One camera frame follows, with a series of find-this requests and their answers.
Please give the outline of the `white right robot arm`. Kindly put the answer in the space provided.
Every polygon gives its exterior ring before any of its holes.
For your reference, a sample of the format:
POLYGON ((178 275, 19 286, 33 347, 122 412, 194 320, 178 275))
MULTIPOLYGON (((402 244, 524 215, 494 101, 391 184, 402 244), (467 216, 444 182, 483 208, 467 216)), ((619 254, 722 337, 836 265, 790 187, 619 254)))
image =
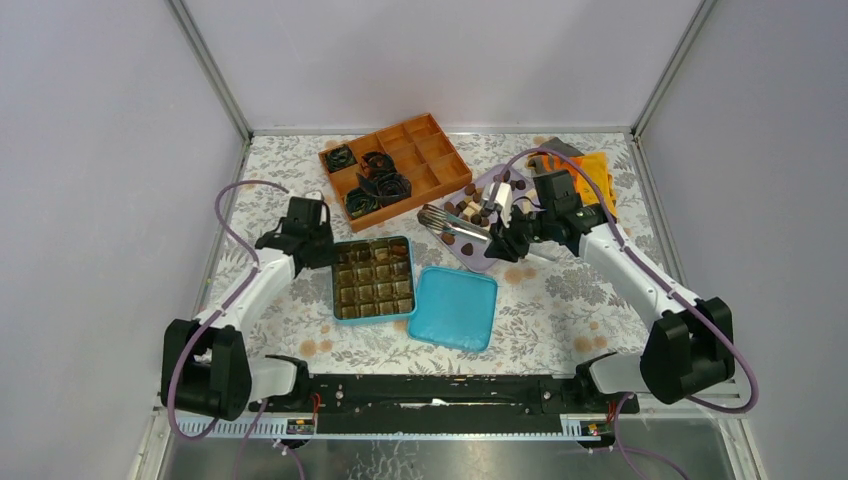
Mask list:
POLYGON ((486 256, 515 262, 533 243, 564 246, 612 285, 649 333, 637 353, 605 354, 577 367, 573 396, 579 407, 597 412, 613 394, 642 390, 673 404, 734 376, 732 315, 722 300, 703 300, 660 271, 629 242, 605 204, 582 202, 568 171, 533 182, 540 207, 529 212, 509 184, 484 188, 484 208, 494 216, 486 256))

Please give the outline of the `metal serving tongs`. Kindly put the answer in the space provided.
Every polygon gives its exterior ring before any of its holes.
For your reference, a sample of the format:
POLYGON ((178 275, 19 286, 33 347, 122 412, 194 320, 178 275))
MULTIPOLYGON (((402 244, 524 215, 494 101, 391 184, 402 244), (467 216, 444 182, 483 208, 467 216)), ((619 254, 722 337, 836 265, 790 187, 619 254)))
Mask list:
POLYGON ((416 214, 418 222, 430 230, 464 237, 466 240, 482 244, 486 247, 483 256, 497 260, 517 262, 527 255, 554 262, 556 257, 544 252, 528 249, 526 253, 509 252, 506 244, 495 240, 492 234, 483 227, 470 221, 463 220, 447 211, 431 204, 424 204, 416 214))

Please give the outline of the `teal chocolate box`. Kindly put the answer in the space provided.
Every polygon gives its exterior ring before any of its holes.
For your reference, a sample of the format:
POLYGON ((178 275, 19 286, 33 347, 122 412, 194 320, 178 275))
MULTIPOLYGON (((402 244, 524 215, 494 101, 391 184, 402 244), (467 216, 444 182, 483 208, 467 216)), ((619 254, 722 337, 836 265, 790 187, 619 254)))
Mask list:
POLYGON ((417 312, 413 249, 405 236, 339 242, 332 311, 343 325, 408 320, 417 312))

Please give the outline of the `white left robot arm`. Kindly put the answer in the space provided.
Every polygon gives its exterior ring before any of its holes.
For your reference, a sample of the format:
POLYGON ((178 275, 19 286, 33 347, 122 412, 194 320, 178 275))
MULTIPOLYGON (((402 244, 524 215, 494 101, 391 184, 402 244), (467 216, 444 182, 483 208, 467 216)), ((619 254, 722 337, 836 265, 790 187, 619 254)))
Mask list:
POLYGON ((329 207, 317 191, 291 197, 277 226, 251 251, 252 262, 221 302, 192 320, 173 320, 164 333, 161 401, 219 420, 235 420, 245 408, 274 399, 296 411, 309 401, 305 361, 284 355, 252 358, 247 340, 273 300, 304 269, 336 260, 329 207))

